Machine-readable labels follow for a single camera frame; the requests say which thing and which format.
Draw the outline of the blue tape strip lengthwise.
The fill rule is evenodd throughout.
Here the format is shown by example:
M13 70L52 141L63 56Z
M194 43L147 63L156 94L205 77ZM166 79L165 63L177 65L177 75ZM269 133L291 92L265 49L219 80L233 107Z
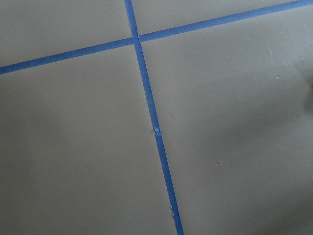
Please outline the blue tape strip lengthwise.
M153 97L153 92L150 84L150 79L147 71L146 61L143 53L143 48L141 45L140 36L137 29L137 22L135 17L135 12L133 8L133 3L131 0L124 1L126 13L129 21L129 26L132 34L132 39L134 42L134 49L137 57L137 62L139 66L139 71L141 75L142 85L144 88L147 106L150 114L151 124L152 124L152 130L154 132L157 150L161 162L162 172L166 184L166 189L170 201L170 208L172 212L172 217L176 229L176 233L178 235L183 235L183 226L179 214L179 207L177 204L177 199L175 195L175 189L172 181L172 176L170 172L170 167L167 160L167 154L163 142L163 136L162 131L159 125L158 116L157 116L157 110L155 106L155 101Z

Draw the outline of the blue tape strip crosswise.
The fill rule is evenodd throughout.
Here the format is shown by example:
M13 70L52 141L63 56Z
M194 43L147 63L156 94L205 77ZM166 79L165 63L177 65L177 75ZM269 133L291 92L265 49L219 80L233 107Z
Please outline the blue tape strip crosswise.
M249 18L254 18L262 15L273 14L276 12L287 11L291 9L296 9L304 6L312 5L311 0L296 0L290 1L282 4L267 6L264 8L253 9L245 12L235 13L227 16L222 16L218 18L213 18L205 21L184 24L177 27L167 28L163 30L158 30L154 32L149 32L146 34L141 34L138 36L139 40L142 42L153 41L160 38L165 38L169 36L174 36L186 32L196 31L203 28L209 28L217 25L228 24L231 22L241 21ZM125 47L133 45L134 41L131 37L124 38L116 41L111 41L103 44L98 44L90 47L84 47L80 49L75 49L71 51L66 51L54 55L49 55L41 58L36 58L28 61L23 61L0 68L1 74L11 73L15 71L25 70L28 68L38 67L46 64L56 63L59 61L64 61L67 59L72 59L76 57L86 56L89 54L99 53L106 50L111 50L115 48Z

